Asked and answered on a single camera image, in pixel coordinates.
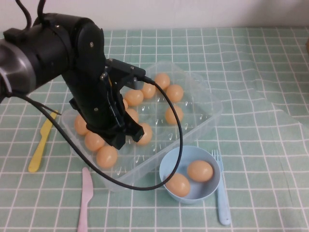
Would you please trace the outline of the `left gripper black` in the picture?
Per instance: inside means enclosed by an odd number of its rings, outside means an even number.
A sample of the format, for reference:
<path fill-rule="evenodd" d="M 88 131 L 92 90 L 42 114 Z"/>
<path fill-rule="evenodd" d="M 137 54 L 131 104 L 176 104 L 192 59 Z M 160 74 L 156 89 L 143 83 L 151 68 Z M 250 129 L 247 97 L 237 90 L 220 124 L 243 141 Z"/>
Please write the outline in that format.
<path fill-rule="evenodd" d="M 73 98 L 70 104 L 86 121 L 86 127 L 120 150 L 131 136 L 139 142 L 144 130 L 125 110 L 115 82 L 104 72 L 91 77 L 80 72 L 67 72 L 63 78 Z"/>

